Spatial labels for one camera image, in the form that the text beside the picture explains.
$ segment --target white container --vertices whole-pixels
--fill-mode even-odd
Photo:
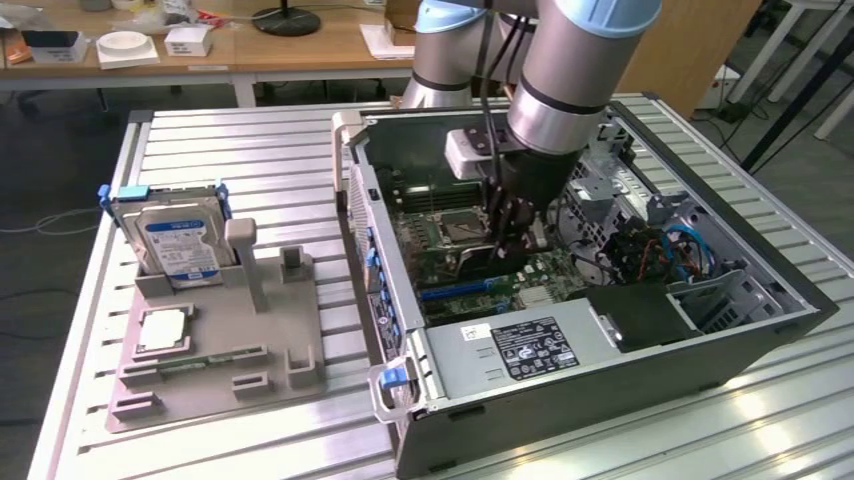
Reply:
[[[696,106],[696,110],[716,110],[720,107],[720,100],[729,96],[732,88],[741,76],[735,70],[723,65],[717,69],[715,78],[708,85],[705,95]]]
[[[112,0],[112,6],[117,10],[133,10],[142,6],[144,0]]]
[[[154,42],[137,32],[113,32],[97,39],[101,70],[160,63]]]
[[[174,57],[206,57],[210,52],[210,30],[177,27],[165,36],[165,51]]]

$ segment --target blue cable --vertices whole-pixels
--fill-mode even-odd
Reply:
[[[667,238],[667,234],[665,233],[664,233],[664,238],[661,238],[661,245],[664,247],[664,257],[667,258],[667,260],[672,260],[672,250],[669,249],[669,239]],[[677,266],[676,267],[676,272],[679,273],[679,278],[681,278],[681,280],[687,281],[688,274],[685,273],[684,268]]]
[[[667,234],[673,232],[687,234],[696,242],[696,245],[699,245],[699,248],[703,251],[705,258],[708,258],[708,274],[711,275],[711,272],[715,271],[715,256],[711,254],[711,249],[708,248],[708,245],[705,245],[705,242],[703,241],[703,237],[700,236],[699,233],[696,233],[696,230],[693,230],[691,227],[685,227],[684,225],[673,225],[667,229],[667,232],[664,233],[664,249],[668,252],[667,258],[669,259],[672,257],[672,253],[669,252],[669,239],[667,238]]]

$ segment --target hard drive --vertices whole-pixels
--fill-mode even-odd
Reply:
[[[101,195],[144,275],[164,274],[176,289],[221,283],[220,269],[236,263],[225,242],[226,198],[221,184],[157,190],[133,186],[118,189],[114,198]]]

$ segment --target blue hard drive label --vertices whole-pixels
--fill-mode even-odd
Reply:
[[[201,220],[150,223],[145,235],[162,272],[176,280],[201,280],[218,273],[213,247],[204,243],[206,227]]]

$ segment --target aluminum workbench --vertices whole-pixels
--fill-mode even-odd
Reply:
[[[854,471],[854,264],[663,103],[639,95],[617,100],[840,311],[723,387],[461,465],[440,478],[835,478]],[[194,110],[130,119],[113,189],[221,178],[234,216],[257,222],[256,254],[302,244],[314,257],[328,392],[289,406],[106,432],[136,258],[103,217],[31,479],[393,476],[388,430],[373,419],[366,391],[329,160],[332,114],[381,107]],[[657,160],[635,148],[647,178],[663,191],[677,188]]]

